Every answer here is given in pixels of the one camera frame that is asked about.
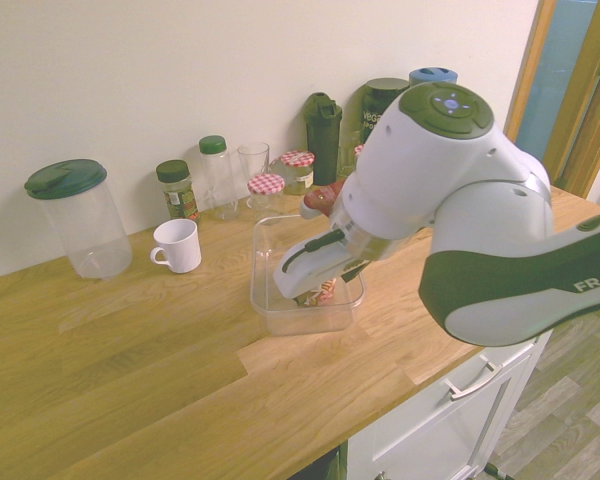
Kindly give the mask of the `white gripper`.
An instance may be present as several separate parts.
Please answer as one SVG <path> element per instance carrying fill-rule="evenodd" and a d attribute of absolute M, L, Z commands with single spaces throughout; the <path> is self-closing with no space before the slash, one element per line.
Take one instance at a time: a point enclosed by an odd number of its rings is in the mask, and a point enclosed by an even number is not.
<path fill-rule="evenodd" d="M 344 232 L 336 229 L 288 250 L 273 279 L 283 297 L 293 298 L 298 306 L 310 306 L 311 296 L 305 292 L 337 277 L 348 282 L 365 267 L 365 260 L 354 258 L 347 250 Z"/>

